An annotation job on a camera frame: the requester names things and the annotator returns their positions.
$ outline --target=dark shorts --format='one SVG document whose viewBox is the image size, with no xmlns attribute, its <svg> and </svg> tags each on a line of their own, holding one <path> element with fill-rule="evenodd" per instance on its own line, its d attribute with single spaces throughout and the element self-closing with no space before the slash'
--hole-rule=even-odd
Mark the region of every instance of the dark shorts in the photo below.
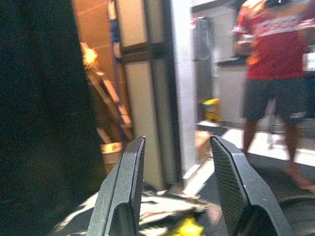
<svg viewBox="0 0 315 236">
<path fill-rule="evenodd" d="M 251 80 L 245 84 L 243 116 L 248 121 L 265 116 L 268 101 L 275 99 L 276 111 L 285 122 L 298 124 L 306 111 L 307 86 L 304 79 Z"/>
</svg>

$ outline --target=person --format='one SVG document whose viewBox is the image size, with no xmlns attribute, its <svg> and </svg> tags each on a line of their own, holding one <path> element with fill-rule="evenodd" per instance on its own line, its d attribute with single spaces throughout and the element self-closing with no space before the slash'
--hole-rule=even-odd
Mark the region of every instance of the person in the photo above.
<svg viewBox="0 0 315 236">
<path fill-rule="evenodd" d="M 312 183 L 294 162 L 299 141 L 297 124 L 305 115 L 306 99 L 303 54 L 307 45 L 297 26 L 314 17 L 315 0 L 247 0 L 233 29 L 239 36 L 237 52 L 249 55 L 243 108 L 246 119 L 243 153 L 248 154 L 268 100 L 275 99 L 276 113 L 285 123 L 289 154 L 287 173 L 300 188 L 306 189 Z"/>
</svg>

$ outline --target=yellow bucket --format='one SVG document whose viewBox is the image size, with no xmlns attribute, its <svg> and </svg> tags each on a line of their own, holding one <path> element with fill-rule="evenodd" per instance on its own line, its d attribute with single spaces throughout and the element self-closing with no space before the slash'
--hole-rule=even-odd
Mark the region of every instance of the yellow bucket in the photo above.
<svg viewBox="0 0 315 236">
<path fill-rule="evenodd" d="M 205 109 L 206 120 L 220 123 L 221 122 L 221 108 L 220 99 L 210 99 L 202 103 Z"/>
</svg>

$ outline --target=leg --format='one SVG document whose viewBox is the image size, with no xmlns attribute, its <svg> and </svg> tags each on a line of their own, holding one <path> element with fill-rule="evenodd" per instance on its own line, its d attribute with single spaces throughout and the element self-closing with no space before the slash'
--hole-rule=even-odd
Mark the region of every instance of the leg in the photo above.
<svg viewBox="0 0 315 236">
<path fill-rule="evenodd" d="M 285 141 L 289 154 L 287 173 L 300 188 L 312 183 L 299 171 L 295 161 L 295 151 L 300 132 L 297 124 L 303 121 L 305 114 L 305 83 L 301 79 L 279 81 L 277 86 L 277 110 L 285 122 Z"/>
<path fill-rule="evenodd" d="M 285 124 L 285 140 L 290 158 L 287 173 L 293 178 L 299 187 L 305 188 L 312 183 L 303 176 L 294 162 L 295 151 L 299 141 L 299 134 L 300 132 L 296 125 L 290 123 Z"/>
<path fill-rule="evenodd" d="M 245 156 L 255 136 L 257 123 L 265 115 L 269 99 L 269 85 L 269 81 L 246 81 L 243 105 L 243 117 L 246 119 L 243 136 L 243 153 Z"/>
<path fill-rule="evenodd" d="M 254 139 L 258 121 L 246 121 L 243 136 L 243 153 L 247 156 L 248 149 Z"/>
</svg>

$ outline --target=red shirt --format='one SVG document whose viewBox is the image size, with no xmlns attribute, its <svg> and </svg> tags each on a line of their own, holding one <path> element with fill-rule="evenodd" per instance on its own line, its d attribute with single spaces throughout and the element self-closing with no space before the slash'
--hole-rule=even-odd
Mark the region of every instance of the red shirt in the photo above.
<svg viewBox="0 0 315 236">
<path fill-rule="evenodd" d="M 265 8 L 266 0 L 247 0 L 233 32 L 252 34 L 253 52 L 247 78 L 289 79 L 303 75 L 304 45 L 296 31 L 301 21 L 315 17 L 315 0 L 292 0 Z"/>
</svg>

